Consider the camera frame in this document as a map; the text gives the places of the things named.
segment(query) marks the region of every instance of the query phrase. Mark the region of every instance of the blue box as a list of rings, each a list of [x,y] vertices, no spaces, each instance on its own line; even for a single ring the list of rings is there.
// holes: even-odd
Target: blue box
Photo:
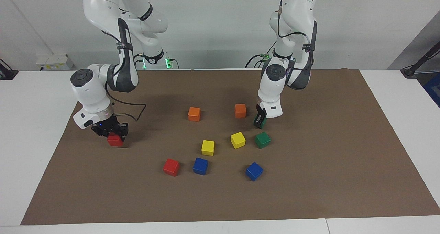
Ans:
[[[206,175],[206,171],[208,170],[208,161],[201,158],[196,158],[193,166],[194,173],[200,175]]]
[[[440,73],[427,82],[423,88],[434,100],[437,106],[440,107]]]
[[[263,168],[260,167],[257,163],[253,162],[246,170],[246,175],[249,176],[249,178],[255,182],[259,176],[261,176],[261,173],[263,173]]]

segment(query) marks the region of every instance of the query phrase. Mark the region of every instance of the black cable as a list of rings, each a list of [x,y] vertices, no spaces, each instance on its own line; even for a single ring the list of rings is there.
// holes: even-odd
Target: black cable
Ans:
[[[138,62],[143,62],[143,60],[137,60],[137,61],[135,62],[135,67],[136,67],[136,65],[137,65]]]
[[[108,89],[107,89],[107,86],[108,86],[108,83],[106,82],[104,88],[105,88],[105,90],[106,90],[106,92],[107,92],[107,95],[108,95],[111,99],[113,99],[114,101],[117,101],[117,102],[119,102],[119,103],[121,103],[121,104],[125,104],[125,105],[143,106],[141,112],[139,113],[138,118],[135,118],[133,115],[126,114],[126,113],[123,113],[123,114],[117,114],[118,116],[126,115],[126,116],[129,116],[129,117],[133,118],[135,121],[139,121],[139,118],[141,117],[143,111],[146,109],[146,104],[144,104],[144,103],[129,103],[129,102],[124,102],[124,101],[118,100],[118,99],[114,98],[114,97],[110,94],[110,92],[109,92]]]
[[[121,11],[122,11],[121,15],[123,15],[123,14],[125,14],[125,13],[128,13],[128,12],[129,12],[129,11],[127,11],[127,10],[124,10],[124,9],[121,9],[121,8],[119,8],[119,10],[121,10]]]
[[[287,34],[287,35],[281,35],[281,34],[279,33],[279,20],[281,19],[281,13],[280,13],[280,11],[282,10],[282,7],[283,7],[283,0],[280,1],[279,5],[280,5],[280,10],[278,10],[278,27],[277,27],[277,29],[278,29],[278,37],[280,37],[280,38],[286,38],[286,37],[288,37],[288,36],[290,36],[290,35],[296,35],[296,34],[303,35],[303,36],[307,37],[307,35],[304,34],[303,32],[293,32],[293,33],[290,33],[290,34]]]
[[[253,59],[255,59],[255,58],[259,57],[259,56],[260,56],[259,54],[254,55],[254,56],[248,61],[248,63],[246,63],[245,68],[247,68],[247,66],[249,65],[249,63],[250,63]]]
[[[264,60],[259,60],[259,61],[257,61],[256,63],[255,63],[255,66],[253,66],[253,68],[256,68],[256,64],[260,64],[261,65],[261,62],[264,62]]]
[[[276,44],[276,41],[274,42],[274,44],[272,44],[271,48],[266,52],[266,54],[268,54],[272,50],[272,48],[275,46],[275,44]],[[260,60],[260,64],[258,65],[258,67],[261,67],[261,63],[263,63],[263,62],[264,62],[264,60]]]
[[[413,66],[413,65],[410,65],[410,66],[404,67],[404,68],[402,68],[401,70],[406,69],[406,68],[410,68],[410,67],[412,67],[412,66]]]
[[[433,56],[429,57],[426,61],[428,61],[428,60],[434,58],[435,56],[437,56],[437,54],[440,54],[440,51],[438,51],[438,52],[437,52],[436,54],[434,54]],[[407,66],[407,67],[401,68],[401,70],[404,70],[404,69],[406,69],[406,68],[410,68],[410,67],[412,67],[412,66],[414,66],[414,65],[410,65],[410,66]]]
[[[434,54],[433,56],[431,56],[431,57],[429,57],[429,59],[428,60],[430,60],[430,59],[432,59],[432,58],[434,58],[435,56],[437,56],[437,54],[439,54],[440,53],[440,51],[438,51],[436,54]]]
[[[0,59],[6,66],[8,66],[9,70],[12,71],[12,67],[10,65],[8,65],[3,59]]]
[[[112,34],[110,34],[110,33],[107,33],[107,32],[105,32],[105,31],[102,31],[102,33],[104,33],[104,34],[106,34],[106,35],[109,35],[109,36],[113,37],[116,41],[118,41],[118,43],[121,42],[121,41],[119,41],[118,38],[116,38],[116,36],[114,36],[114,35],[112,35]]]
[[[177,60],[174,61],[177,63],[177,69],[180,69],[179,62]]]
[[[268,54],[268,53],[271,51],[271,49],[273,49],[273,47],[275,46],[275,44],[276,44],[276,41],[274,42],[274,44],[272,44],[272,47],[266,52],[266,54]]]

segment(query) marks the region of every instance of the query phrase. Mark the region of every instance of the white table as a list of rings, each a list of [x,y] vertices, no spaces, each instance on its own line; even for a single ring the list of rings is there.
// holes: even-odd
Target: white table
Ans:
[[[361,73],[440,204],[440,109],[399,71]],[[21,71],[0,81],[0,233],[440,233],[440,216],[19,226],[76,104],[71,74]]]

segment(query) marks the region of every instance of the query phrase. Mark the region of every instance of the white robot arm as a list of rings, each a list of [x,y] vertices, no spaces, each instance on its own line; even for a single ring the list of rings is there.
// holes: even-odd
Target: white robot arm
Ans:
[[[161,13],[153,11],[147,0],[122,2],[128,9],[123,13],[118,0],[83,0],[86,18],[116,40],[119,64],[90,65],[76,71],[70,81],[75,96],[83,104],[83,108],[74,115],[75,123],[82,129],[92,126],[100,136],[108,137],[110,133],[115,133],[124,140],[128,125],[118,123],[107,96],[107,86],[114,91],[128,93],[138,85],[131,35],[141,42],[143,57],[149,58],[152,65],[159,64],[164,52],[155,33],[165,32],[168,21]]]
[[[304,89],[310,80],[314,63],[317,24],[313,16],[316,0],[281,0],[279,10],[270,18],[277,42],[273,57],[267,60],[261,71],[257,110],[259,115],[254,125],[262,128],[265,118],[276,118],[283,114],[280,95],[284,86]],[[302,55],[293,59],[294,35],[303,39]]]

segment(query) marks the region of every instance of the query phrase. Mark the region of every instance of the yellow block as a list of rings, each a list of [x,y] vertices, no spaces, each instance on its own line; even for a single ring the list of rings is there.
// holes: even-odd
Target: yellow block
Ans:
[[[231,135],[231,143],[235,149],[245,146],[246,139],[241,132]]]
[[[201,154],[206,156],[214,156],[215,144],[216,143],[214,141],[204,140],[203,144],[201,145]]]

